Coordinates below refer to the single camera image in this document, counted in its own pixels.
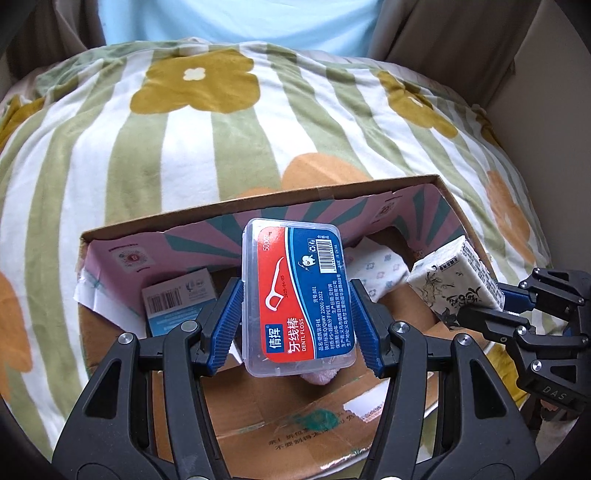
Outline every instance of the floral tissue packaging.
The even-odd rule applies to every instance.
[[[505,295],[465,236],[418,260],[408,277],[412,289],[449,329],[464,305],[502,310]]]

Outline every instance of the red label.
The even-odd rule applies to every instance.
[[[312,334],[290,273],[286,234],[287,229],[271,226],[258,237],[261,345],[274,362],[314,358]]]

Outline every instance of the small box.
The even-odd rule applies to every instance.
[[[255,218],[242,249],[248,372],[274,377],[351,366],[355,334],[338,228]]]
[[[142,296],[153,336],[194,320],[205,305],[217,299],[207,268],[143,288]]]
[[[505,295],[465,236],[418,260],[408,284],[449,329],[459,327],[461,307],[476,304],[502,310]]]

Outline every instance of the curtain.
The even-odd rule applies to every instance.
[[[486,106],[540,0],[384,0],[369,57],[422,73]]]
[[[17,79],[105,44],[98,0],[40,0],[7,48]]]

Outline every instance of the blue label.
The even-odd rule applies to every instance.
[[[152,336],[157,337],[160,335],[166,335],[170,330],[183,323],[185,320],[194,320],[197,318],[197,315],[199,315],[199,312],[203,307],[213,301],[216,301],[216,299],[204,301],[180,310],[175,310],[174,312],[163,313],[157,317],[150,318],[148,323],[150,324]]]
[[[329,230],[288,228],[291,278],[314,344],[314,357],[351,351],[355,344],[345,259]]]
[[[280,323],[265,325],[265,338],[267,339],[267,352],[283,353],[283,325]]]

